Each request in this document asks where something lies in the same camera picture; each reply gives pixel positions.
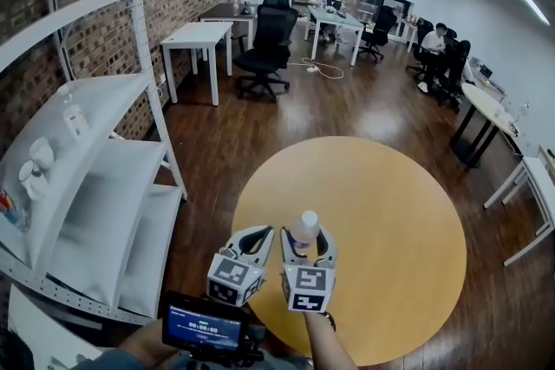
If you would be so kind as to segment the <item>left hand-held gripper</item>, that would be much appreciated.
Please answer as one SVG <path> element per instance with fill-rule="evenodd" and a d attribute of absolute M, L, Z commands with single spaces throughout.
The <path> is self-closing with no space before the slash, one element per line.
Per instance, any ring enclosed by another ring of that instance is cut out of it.
<path fill-rule="evenodd" d="M 214 255 L 207 275 L 207 295 L 226 305 L 244 306 L 264 283 L 263 267 L 274 237 L 269 225 L 235 231 Z"/>

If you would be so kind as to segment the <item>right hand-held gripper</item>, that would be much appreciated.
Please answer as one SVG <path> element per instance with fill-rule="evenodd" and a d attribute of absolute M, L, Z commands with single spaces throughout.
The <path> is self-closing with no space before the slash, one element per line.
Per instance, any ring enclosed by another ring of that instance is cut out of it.
<path fill-rule="evenodd" d="M 317 235 L 317 260 L 306 262 L 297 252 L 288 229 L 280 229 L 283 256 L 282 289 L 290 311 L 324 313 L 336 284 L 336 243 L 321 226 Z"/>

